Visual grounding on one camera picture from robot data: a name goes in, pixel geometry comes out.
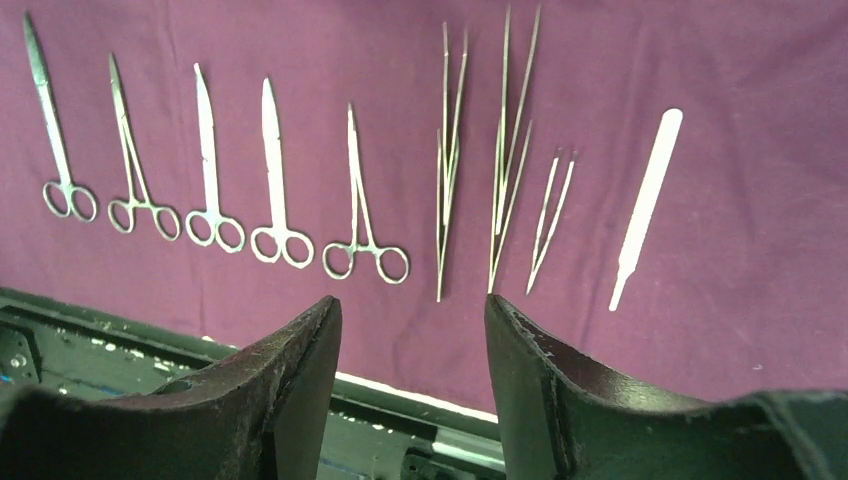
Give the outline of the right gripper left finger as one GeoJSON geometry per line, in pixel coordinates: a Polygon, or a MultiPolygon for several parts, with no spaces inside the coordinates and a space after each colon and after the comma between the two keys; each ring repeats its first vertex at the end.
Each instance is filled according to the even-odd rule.
{"type": "Polygon", "coordinates": [[[1,411],[5,479],[313,479],[342,333],[327,296],[283,328],[148,394],[26,386],[1,411]]]}

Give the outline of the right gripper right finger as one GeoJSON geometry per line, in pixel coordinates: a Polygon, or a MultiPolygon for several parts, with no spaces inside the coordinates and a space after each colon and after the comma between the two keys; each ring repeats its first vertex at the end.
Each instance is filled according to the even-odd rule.
{"type": "Polygon", "coordinates": [[[619,372],[486,299],[488,366],[510,479],[843,479],[847,394],[721,402],[619,372]]]}

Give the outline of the short metal tweezers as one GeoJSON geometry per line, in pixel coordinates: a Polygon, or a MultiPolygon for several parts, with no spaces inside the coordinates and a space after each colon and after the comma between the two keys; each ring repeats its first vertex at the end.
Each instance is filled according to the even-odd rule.
{"type": "Polygon", "coordinates": [[[527,295],[531,293],[535,285],[541,266],[547,256],[552,238],[557,230],[561,212],[564,208],[572,182],[575,165],[579,158],[579,152],[572,150],[566,161],[563,161],[563,158],[563,151],[558,150],[552,159],[549,169],[543,201],[535,229],[531,266],[525,288],[525,293],[527,295]],[[557,177],[558,167],[561,163],[565,165],[565,174],[562,185],[558,191],[558,196],[554,199],[554,184],[557,177]]]}

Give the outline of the surgical scissors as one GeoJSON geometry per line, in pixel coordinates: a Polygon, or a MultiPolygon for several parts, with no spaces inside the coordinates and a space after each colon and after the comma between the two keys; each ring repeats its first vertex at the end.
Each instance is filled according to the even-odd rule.
{"type": "Polygon", "coordinates": [[[282,131],[278,116],[273,87],[269,77],[262,82],[261,92],[261,129],[266,165],[266,177],[269,193],[271,221],[269,225],[258,226],[250,235],[250,246],[254,256],[264,263],[276,263],[280,258],[297,269],[304,269],[314,259],[314,243],[304,232],[293,230],[288,225],[285,196],[285,175],[283,169],[282,131]],[[259,245],[259,237],[271,238],[275,245],[273,253],[264,253],[259,245]],[[291,253],[288,243],[291,240],[301,242],[306,249],[306,258],[297,260],[291,253]]]}

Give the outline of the small metal scissors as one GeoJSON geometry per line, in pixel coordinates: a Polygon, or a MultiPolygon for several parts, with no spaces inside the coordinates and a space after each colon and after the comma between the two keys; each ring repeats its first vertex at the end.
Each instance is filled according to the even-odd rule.
{"type": "Polygon", "coordinates": [[[226,253],[238,253],[244,248],[246,235],[238,220],[221,212],[214,115],[208,87],[198,63],[193,64],[193,71],[205,208],[191,210],[185,215],[185,232],[199,246],[207,247],[216,243],[226,253]],[[221,232],[224,225],[230,225],[236,230],[238,239],[234,244],[224,239],[221,232]]]}

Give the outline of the long metal tweezers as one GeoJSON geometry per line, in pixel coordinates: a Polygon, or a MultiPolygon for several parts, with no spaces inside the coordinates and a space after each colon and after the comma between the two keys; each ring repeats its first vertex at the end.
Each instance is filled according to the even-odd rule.
{"type": "Polygon", "coordinates": [[[534,60],[536,57],[539,30],[542,17],[542,4],[536,5],[532,33],[524,67],[523,79],[519,89],[518,103],[509,126],[509,69],[512,5],[506,9],[503,46],[499,118],[496,131],[494,157],[494,178],[491,201],[491,227],[488,256],[487,293],[493,294],[496,286],[500,259],[506,243],[510,220],[522,179],[529,142],[533,130],[533,120],[523,121],[528,90],[531,84],[534,60]]]}

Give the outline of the surgical clamp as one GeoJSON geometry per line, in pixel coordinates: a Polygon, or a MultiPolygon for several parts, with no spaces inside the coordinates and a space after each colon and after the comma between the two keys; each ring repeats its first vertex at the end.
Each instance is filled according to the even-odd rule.
{"type": "Polygon", "coordinates": [[[135,145],[118,62],[113,53],[108,55],[108,67],[127,184],[126,198],[114,198],[107,203],[109,221],[119,233],[130,234],[135,229],[136,212],[147,210],[160,236],[166,241],[173,242],[182,233],[180,216],[172,206],[157,204],[150,196],[135,145]]]}

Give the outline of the small curved hemostat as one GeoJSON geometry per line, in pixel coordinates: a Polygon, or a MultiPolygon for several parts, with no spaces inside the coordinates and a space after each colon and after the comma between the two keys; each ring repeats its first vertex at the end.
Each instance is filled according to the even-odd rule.
{"type": "Polygon", "coordinates": [[[406,251],[398,245],[379,245],[376,241],[370,218],[369,205],[362,174],[359,131],[352,102],[346,106],[346,151],[350,185],[351,237],[347,242],[332,241],[327,243],[321,254],[322,267],[325,273],[334,280],[348,278],[355,268],[358,254],[368,254],[374,259],[376,273],[387,284],[399,285],[410,273],[410,259],[406,251]],[[343,270],[335,270],[330,263],[333,251],[343,252],[347,258],[347,266],[343,270]],[[383,262],[387,254],[399,257],[403,272],[399,276],[391,276],[383,262]]]}

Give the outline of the maroon wrap cloth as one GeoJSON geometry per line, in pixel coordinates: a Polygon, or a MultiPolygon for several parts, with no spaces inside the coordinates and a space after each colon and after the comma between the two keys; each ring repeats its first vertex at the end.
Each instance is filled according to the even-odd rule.
{"type": "Polygon", "coordinates": [[[843,1],[5,1],[1,5],[1,283],[243,346],[320,297],[343,305],[339,368],[492,411],[483,332],[502,36],[510,92],[542,17],[524,117],[533,132],[498,292],[607,365],[720,400],[847,385],[847,5],[843,1]],[[193,64],[215,115],[221,207],[268,222],[261,84],[283,128],[289,222],[317,248],[350,237],[346,106],[356,112],[376,240],[344,281],[58,218],[55,176],[23,34],[49,66],[74,179],[101,203],[126,192],[109,82],[118,61],[148,189],[204,203],[193,64]],[[436,302],[442,23],[451,84],[469,50],[460,162],[436,302]],[[617,262],[662,114],[684,119],[640,260],[619,307],[617,262]],[[557,230],[525,293],[552,159],[579,152],[557,230]]]}

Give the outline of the metal spatula handle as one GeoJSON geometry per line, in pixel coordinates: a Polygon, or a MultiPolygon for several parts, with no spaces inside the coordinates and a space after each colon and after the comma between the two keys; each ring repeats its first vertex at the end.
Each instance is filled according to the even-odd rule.
{"type": "Polygon", "coordinates": [[[468,64],[468,30],[462,34],[457,79],[451,84],[450,36],[447,22],[442,23],[441,126],[437,129],[436,180],[436,302],[444,298],[445,270],[453,203],[460,162],[460,126],[468,64]]]}

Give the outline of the surgical forceps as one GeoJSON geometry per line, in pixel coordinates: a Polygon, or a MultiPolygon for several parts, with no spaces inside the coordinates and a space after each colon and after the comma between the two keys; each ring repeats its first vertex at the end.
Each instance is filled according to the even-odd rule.
{"type": "Polygon", "coordinates": [[[89,188],[73,179],[47,63],[28,12],[23,13],[23,32],[33,83],[57,172],[56,179],[44,183],[42,198],[53,215],[59,218],[73,216],[81,222],[91,223],[99,213],[98,201],[89,188]]]}

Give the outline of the thin scalpel handle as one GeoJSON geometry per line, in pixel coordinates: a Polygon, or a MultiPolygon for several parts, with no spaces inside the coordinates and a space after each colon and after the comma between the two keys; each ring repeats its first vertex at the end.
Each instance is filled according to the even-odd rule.
{"type": "Polygon", "coordinates": [[[608,305],[610,312],[618,309],[627,281],[637,269],[683,119],[684,113],[679,108],[670,108],[661,116],[618,256],[616,280],[608,305]]]}

